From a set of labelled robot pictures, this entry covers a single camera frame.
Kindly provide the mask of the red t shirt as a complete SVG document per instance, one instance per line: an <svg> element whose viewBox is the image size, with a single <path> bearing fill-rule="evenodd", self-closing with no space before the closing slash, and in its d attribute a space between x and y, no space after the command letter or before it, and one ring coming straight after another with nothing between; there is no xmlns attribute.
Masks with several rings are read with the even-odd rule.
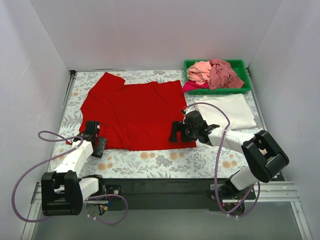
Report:
<svg viewBox="0 0 320 240"><path fill-rule="evenodd" d="M119 76L105 73L90 89L80 110L86 122L101 123L99 136L106 149L155 151L195 148L196 142L169 141L172 123L184 119L186 107L179 80L126 84Z"/></svg>

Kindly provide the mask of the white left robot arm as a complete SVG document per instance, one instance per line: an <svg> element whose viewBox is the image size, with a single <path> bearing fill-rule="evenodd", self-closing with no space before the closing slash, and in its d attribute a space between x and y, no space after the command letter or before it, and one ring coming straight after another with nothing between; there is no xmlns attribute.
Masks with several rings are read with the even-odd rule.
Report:
<svg viewBox="0 0 320 240"><path fill-rule="evenodd" d="M84 200L92 196L101 200L106 196L106 187L101 175L79 178L79 174L90 157L101 158L107 139L99 136L101 123L87 121L81 137L72 142L71 153L52 172L41 177L41 206L44 216L79 215Z"/></svg>

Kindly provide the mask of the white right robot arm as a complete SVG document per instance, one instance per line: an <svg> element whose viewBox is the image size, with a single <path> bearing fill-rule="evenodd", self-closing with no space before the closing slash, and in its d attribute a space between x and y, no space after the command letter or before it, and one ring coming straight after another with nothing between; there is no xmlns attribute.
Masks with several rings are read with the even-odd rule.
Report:
<svg viewBox="0 0 320 240"><path fill-rule="evenodd" d="M208 146L221 146L244 155L248 166L231 175L217 188L220 197L237 199L251 185L270 182L290 163L285 152L268 131L241 134L225 130L217 124L207 124L197 110L187 113L182 121L172 122L169 141L199 141Z"/></svg>

